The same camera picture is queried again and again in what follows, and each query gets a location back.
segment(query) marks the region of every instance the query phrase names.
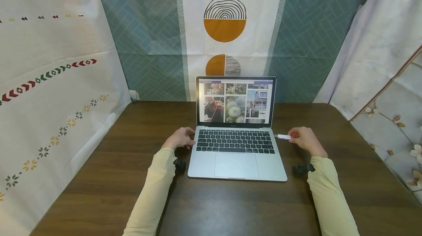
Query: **red chevron pattern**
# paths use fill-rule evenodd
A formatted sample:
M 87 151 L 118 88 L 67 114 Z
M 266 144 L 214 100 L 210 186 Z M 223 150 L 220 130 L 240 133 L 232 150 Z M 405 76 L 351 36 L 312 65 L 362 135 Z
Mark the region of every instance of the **red chevron pattern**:
M 89 59 L 79 62 L 73 62 L 72 64 L 67 64 L 64 66 L 59 66 L 57 69 L 61 70 L 61 72 L 57 73 L 56 69 L 53 69 L 52 71 L 48 71 L 44 74 L 41 74 L 39 78 L 36 78 L 35 80 L 29 80 L 28 82 L 22 84 L 20 87 L 17 87 L 16 89 L 10 90 L 8 93 L 5 93 L 2 95 L 0 99 L 0 106 L 2 105 L 2 102 L 10 102 L 12 98 L 16 98 L 19 95 L 21 95 L 24 92 L 29 91 L 33 87 L 36 86 L 37 83 L 41 83 L 42 81 L 46 81 L 48 78 L 52 78 L 55 75 L 58 75 L 62 72 L 64 72 L 67 69 L 70 69 L 71 67 L 84 67 L 86 65 L 95 64 L 97 63 L 96 59 Z

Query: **screen bezel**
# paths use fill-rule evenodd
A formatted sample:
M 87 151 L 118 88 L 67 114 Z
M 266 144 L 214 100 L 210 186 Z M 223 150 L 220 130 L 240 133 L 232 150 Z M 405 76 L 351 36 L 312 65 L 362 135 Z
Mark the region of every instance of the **screen bezel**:
M 273 87 L 271 92 L 271 103 L 270 103 L 270 117 L 268 123 L 209 123 L 199 121 L 199 80 L 272 80 Z M 196 124 L 198 126 L 208 127 L 234 127 L 234 128 L 264 128 L 271 127 L 273 122 L 273 111 L 274 111 L 274 97 L 275 97 L 275 85 L 277 77 L 232 77 L 232 76 L 197 76 L 196 77 Z

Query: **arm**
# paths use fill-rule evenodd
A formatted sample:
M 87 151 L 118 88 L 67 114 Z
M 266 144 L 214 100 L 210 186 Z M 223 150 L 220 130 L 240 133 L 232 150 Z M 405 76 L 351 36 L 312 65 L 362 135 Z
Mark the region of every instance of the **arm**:
M 123 236 L 155 235 L 175 175 L 174 150 L 181 146 L 190 149 L 195 142 L 190 139 L 188 134 L 194 132 L 189 127 L 180 128 L 166 140 L 160 151 L 154 155 L 144 188 L 133 207 Z
M 288 134 L 292 136 L 289 140 L 291 143 L 308 150 L 312 156 L 311 164 L 315 171 L 308 173 L 308 183 L 322 235 L 359 235 L 355 219 L 341 191 L 336 168 L 312 130 L 299 127 L 293 128 Z

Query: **laptop screen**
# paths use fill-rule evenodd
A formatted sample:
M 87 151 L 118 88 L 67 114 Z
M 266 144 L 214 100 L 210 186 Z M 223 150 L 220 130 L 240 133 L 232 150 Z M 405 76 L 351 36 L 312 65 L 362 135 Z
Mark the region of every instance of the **laptop screen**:
M 270 126 L 275 77 L 197 77 L 198 125 Z

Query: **laptop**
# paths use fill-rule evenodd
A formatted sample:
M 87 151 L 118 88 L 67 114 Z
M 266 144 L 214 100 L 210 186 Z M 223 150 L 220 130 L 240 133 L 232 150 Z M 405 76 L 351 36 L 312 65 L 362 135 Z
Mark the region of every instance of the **laptop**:
M 271 123 L 275 77 L 196 77 L 188 177 L 287 181 Z

